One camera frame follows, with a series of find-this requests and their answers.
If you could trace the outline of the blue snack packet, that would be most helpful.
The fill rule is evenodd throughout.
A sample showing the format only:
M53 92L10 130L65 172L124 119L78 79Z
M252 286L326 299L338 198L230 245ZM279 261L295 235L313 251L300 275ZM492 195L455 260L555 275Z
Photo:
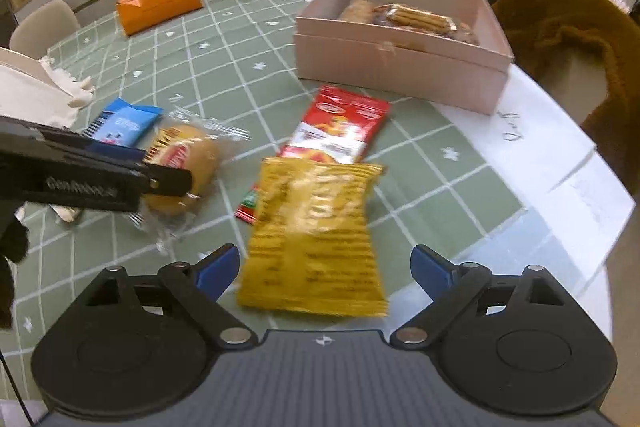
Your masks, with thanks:
M81 132L85 142L80 149L115 160L142 161L145 153L137 145L162 114L159 107L132 105L116 98Z

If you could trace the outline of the yellow snack bag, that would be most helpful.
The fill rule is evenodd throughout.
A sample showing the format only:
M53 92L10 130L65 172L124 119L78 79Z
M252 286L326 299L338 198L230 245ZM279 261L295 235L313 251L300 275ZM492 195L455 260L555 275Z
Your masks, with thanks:
M366 215L381 165L270 157L236 293L242 307L385 317L388 304Z

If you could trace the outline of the bread bun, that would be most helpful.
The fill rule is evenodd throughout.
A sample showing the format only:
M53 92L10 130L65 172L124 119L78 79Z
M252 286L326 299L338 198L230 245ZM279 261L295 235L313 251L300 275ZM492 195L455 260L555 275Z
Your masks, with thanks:
M155 170L151 192L130 215L161 254L174 252L176 240L212 197L222 166L247 142L250 132L182 107L163 119L144 156Z

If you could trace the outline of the red snack packet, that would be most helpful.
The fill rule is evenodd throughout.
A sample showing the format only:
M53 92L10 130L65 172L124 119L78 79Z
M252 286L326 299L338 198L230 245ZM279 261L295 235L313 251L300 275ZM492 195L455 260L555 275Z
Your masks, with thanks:
M324 84L277 156L355 164L367 152L389 111L386 101Z

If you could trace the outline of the green grid tablecloth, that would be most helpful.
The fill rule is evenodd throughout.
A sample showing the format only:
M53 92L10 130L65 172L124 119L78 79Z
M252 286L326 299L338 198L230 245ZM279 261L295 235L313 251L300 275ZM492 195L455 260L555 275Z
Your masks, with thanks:
M30 249L14 268L14 325L1 335L6 364L3 398L38 398L30 375L32 350L44 332L107 265L150 274L171 260L194 262L224 243L245 247L250 227L235 217L262 160L294 132L318 91L295 72L293 32L303 0L203 0L199 11L126 37L107 15L51 46L51 62L96 87L76 128L84 129L116 98L182 107L240 128L212 197L169 253L128 217L85 212L63 225L46 207L30 205ZM409 282L408 256L417 243L453 258L497 230L522 208L498 173L454 124L431 104L387 95L390 111L368 157L386 173L367 213L387 294Z

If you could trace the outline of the pink cardboard box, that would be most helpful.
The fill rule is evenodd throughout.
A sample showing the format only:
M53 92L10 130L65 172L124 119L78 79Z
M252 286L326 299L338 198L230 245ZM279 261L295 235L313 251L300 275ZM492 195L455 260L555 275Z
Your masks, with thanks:
M475 42L348 22L352 0L311 0L296 17L300 78L423 98L490 115L508 83L513 53L487 0L371 0L449 16Z

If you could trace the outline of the biscuit packs in box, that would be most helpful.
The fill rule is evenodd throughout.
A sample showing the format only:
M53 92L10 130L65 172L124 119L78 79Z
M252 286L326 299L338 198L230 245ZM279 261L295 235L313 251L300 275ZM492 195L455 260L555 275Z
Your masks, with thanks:
M480 44L473 29L462 20L400 3L375 4L373 0L350 0L337 19L342 22L407 29L473 46Z

